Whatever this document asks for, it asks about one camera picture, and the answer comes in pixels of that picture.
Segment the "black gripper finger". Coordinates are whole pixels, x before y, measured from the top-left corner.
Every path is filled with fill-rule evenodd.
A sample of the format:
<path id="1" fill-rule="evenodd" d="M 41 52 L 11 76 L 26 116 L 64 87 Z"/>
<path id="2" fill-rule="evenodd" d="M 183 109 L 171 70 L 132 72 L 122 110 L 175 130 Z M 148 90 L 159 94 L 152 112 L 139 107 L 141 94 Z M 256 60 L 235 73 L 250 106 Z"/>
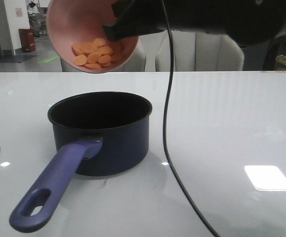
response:
<path id="1" fill-rule="evenodd" d="M 133 16 L 135 13 L 136 0 L 117 0 L 111 4 L 113 14 L 116 18 L 123 16 Z"/>
<path id="2" fill-rule="evenodd" d="M 105 36 L 110 41 L 119 41 L 163 32 L 166 29 L 164 4 L 162 0 L 137 0 L 133 16 L 116 18 L 103 25 Z"/>

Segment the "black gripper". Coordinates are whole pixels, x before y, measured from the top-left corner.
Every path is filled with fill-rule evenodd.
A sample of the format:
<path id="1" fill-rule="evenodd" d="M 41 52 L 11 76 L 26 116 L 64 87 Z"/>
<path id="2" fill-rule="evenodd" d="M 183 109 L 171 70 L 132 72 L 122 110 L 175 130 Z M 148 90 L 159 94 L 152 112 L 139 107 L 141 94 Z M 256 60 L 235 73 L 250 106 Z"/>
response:
<path id="1" fill-rule="evenodd" d="M 286 34 L 286 0 L 166 0 L 170 28 L 251 45 Z"/>

